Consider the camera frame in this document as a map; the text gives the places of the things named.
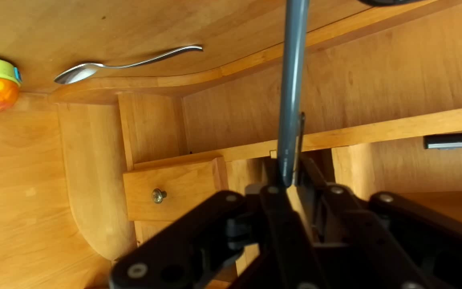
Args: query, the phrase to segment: screw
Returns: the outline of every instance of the screw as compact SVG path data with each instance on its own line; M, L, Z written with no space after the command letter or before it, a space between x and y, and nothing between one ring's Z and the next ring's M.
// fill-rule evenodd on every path
M402 289L424 289L419 283L407 281Z
M278 188L278 186L269 186L269 193L278 194L278 193L280 193L280 188Z
M229 194L229 196L227 196L227 201L229 201L229 202L237 202L238 198L237 198L235 194Z
M344 189L342 189L341 186L333 186L331 191L333 191L334 194L344 194Z
M148 265L147 263L134 263L129 268L129 278L132 278L132 279L140 279L147 275L148 275Z
M394 198L391 194L379 194L379 199L384 202L394 202Z
M314 283L299 283L298 289L318 289Z
M156 204L163 204L164 199L168 198L168 191L164 191L164 189L155 189L153 198L155 198L155 202L156 202Z

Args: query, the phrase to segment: drawer front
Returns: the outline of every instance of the drawer front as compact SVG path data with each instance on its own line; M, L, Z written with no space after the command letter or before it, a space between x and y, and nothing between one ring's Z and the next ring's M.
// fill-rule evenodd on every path
M222 157L147 169L124 175L129 217L136 222L177 220L219 189L227 189L227 172ZM166 191L156 202L155 191Z

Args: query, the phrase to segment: gray metal pole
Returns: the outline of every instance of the gray metal pole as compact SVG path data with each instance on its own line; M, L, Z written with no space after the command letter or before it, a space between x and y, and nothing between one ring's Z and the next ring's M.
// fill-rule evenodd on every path
M294 181L299 136L301 87L310 0L288 0L283 59L283 95L280 112L278 161L286 186Z

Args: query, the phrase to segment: metal spoon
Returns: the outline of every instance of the metal spoon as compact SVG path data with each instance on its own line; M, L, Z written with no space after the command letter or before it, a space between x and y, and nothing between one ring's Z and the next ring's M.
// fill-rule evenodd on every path
M139 67L139 66L145 66L145 64L152 64L152 63L156 63L156 61L163 61L163 59L172 58L172 56L185 53L185 51L203 51L203 47L201 45L185 45L185 47L179 47L179 48L169 50L169 51L166 51L163 55L158 55L155 58L144 59L144 61L139 61L139 63L123 64L123 66L108 66L108 64L103 64L103 63L81 63L81 64L78 64L75 67L70 67L68 71L62 72L55 79L55 82L62 84L62 85L76 84L76 82L81 82L84 79L92 77L94 74L97 74L102 69Z

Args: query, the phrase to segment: drawer knob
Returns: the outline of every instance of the drawer knob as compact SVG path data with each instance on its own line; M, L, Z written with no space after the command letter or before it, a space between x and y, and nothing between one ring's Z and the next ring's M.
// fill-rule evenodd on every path
M158 188L153 191L153 198L156 204L163 204L164 199L168 198L168 191Z

